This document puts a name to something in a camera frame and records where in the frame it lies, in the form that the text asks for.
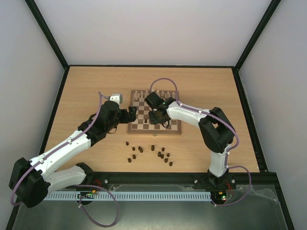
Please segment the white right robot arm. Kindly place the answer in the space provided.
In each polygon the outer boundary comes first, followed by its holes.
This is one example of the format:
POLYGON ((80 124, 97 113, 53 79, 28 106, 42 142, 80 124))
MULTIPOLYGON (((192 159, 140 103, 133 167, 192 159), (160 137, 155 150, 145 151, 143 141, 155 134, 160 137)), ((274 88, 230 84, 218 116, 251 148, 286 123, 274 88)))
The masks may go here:
POLYGON ((197 109, 176 101, 174 98, 163 100, 155 93, 147 96, 145 102, 151 108, 151 124, 164 124, 171 119, 180 120, 200 128, 206 147, 211 151, 208 181, 213 187, 221 187, 226 182, 229 169, 227 165, 231 144, 236 131, 223 111, 197 109))

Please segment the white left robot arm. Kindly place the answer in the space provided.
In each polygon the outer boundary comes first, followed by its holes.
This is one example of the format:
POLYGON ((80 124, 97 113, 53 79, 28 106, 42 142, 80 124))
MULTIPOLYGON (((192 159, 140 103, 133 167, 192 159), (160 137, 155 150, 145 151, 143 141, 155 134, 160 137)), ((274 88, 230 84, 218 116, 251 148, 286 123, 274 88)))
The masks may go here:
POLYGON ((120 109, 119 104, 114 101, 100 103, 97 113, 81 123, 63 142, 30 160, 17 160, 9 182, 12 189, 11 204, 16 205, 13 201, 16 196, 27 207, 34 207, 54 191, 89 180, 86 174, 91 169, 85 164, 63 171, 58 171, 58 168, 104 139, 118 124, 135 121, 136 111, 135 106, 120 109))

